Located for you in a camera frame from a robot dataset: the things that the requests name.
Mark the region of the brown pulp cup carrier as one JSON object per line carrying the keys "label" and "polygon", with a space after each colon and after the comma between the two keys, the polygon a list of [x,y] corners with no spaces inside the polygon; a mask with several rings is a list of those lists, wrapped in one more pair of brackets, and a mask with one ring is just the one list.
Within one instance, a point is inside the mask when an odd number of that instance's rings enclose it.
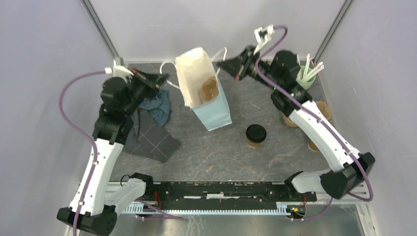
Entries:
{"label": "brown pulp cup carrier", "polygon": [[212,101],[219,95],[218,81],[216,77],[207,79],[200,88],[200,98],[203,103]]}

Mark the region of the light blue paper bag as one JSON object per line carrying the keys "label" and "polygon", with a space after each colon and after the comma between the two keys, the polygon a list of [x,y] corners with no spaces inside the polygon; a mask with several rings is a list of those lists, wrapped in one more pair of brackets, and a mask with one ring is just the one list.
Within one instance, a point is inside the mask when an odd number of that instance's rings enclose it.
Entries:
{"label": "light blue paper bag", "polygon": [[[175,61],[165,60],[159,68],[162,73],[164,65],[170,63],[175,67],[178,83],[169,80],[167,83],[180,90],[185,107],[190,108],[208,131],[232,124],[229,104],[218,78],[220,69],[215,69],[213,60],[219,55],[225,60],[227,48],[223,47],[210,57],[202,47],[191,49],[175,58]],[[212,101],[203,103],[200,98],[200,88],[209,78],[216,77],[219,95]]]}

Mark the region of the brown paper coffee cup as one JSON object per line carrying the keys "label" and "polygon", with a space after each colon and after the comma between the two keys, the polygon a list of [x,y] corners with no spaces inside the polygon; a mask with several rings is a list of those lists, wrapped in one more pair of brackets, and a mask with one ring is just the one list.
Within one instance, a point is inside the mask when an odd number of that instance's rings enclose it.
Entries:
{"label": "brown paper coffee cup", "polygon": [[247,138],[247,144],[250,147],[257,147],[260,145],[260,143],[262,143],[266,139],[266,136],[263,136],[260,138],[253,138],[252,136],[246,136],[246,138]]}

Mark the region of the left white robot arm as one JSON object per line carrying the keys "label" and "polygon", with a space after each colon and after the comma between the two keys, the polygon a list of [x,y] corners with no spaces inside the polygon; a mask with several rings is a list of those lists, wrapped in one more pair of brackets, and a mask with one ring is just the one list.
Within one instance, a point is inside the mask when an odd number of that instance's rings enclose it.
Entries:
{"label": "left white robot arm", "polygon": [[115,162],[133,127],[133,114],[144,99],[158,94],[168,80],[167,73],[152,74],[118,66],[106,68],[109,78],[102,84],[102,104],[93,133],[87,135],[91,152],[79,188],[67,207],[60,208],[57,219],[72,227],[73,235],[84,231],[109,235],[118,216],[136,199],[154,196],[151,177],[133,174],[111,196],[106,190]]}

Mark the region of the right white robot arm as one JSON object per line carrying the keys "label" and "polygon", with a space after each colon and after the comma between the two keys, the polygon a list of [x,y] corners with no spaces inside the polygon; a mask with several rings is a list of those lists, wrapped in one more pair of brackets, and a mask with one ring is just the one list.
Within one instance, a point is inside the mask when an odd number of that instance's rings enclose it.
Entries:
{"label": "right white robot arm", "polygon": [[284,187],[291,201],[306,192],[324,191],[334,199],[353,196],[359,184],[369,183],[368,175],[375,157],[362,153],[345,140],[318,109],[312,96],[296,81],[300,72],[297,55],[278,51],[272,62],[260,59],[255,46],[247,46],[238,56],[216,62],[216,66],[240,81],[249,76],[273,89],[270,96],[274,106],[293,121],[316,145],[329,168],[316,172],[297,172]]}

